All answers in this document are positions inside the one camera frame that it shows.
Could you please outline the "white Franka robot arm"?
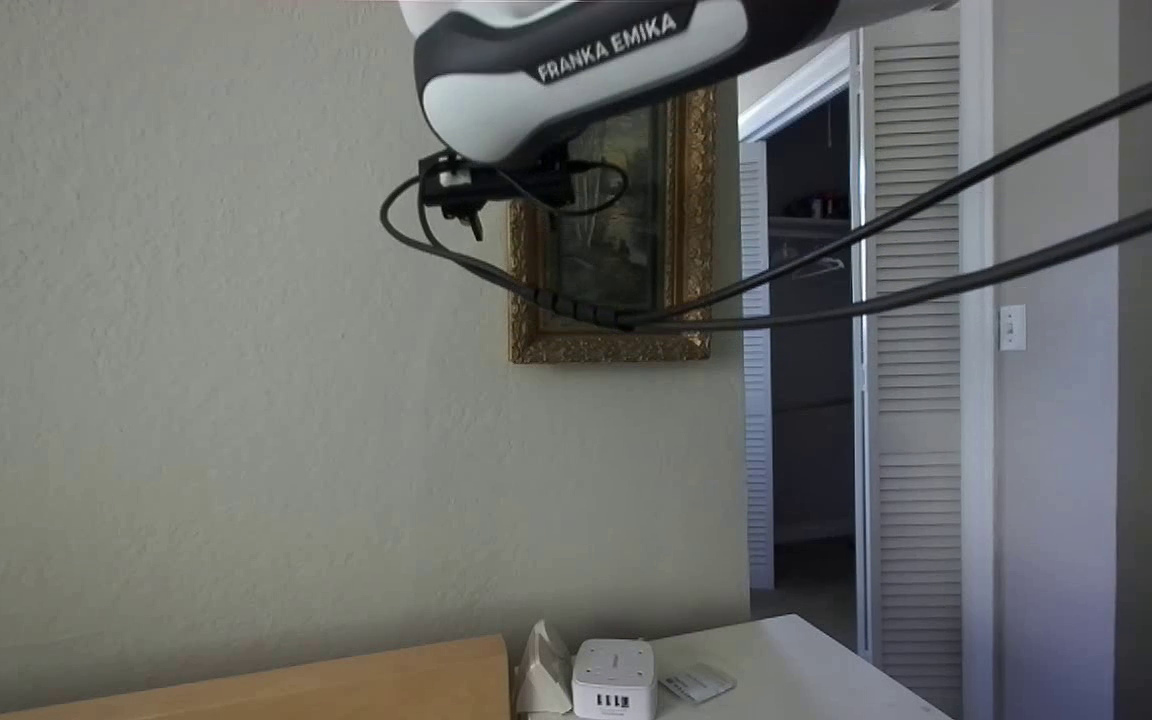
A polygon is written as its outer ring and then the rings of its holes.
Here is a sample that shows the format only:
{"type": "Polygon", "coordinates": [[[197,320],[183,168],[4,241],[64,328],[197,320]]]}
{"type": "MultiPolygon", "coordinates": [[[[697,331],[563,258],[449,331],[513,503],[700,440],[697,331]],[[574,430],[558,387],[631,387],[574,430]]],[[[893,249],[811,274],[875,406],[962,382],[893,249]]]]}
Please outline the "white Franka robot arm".
{"type": "Polygon", "coordinates": [[[742,75],[935,0],[395,0],[434,137],[508,165],[585,127],[742,75]]]}

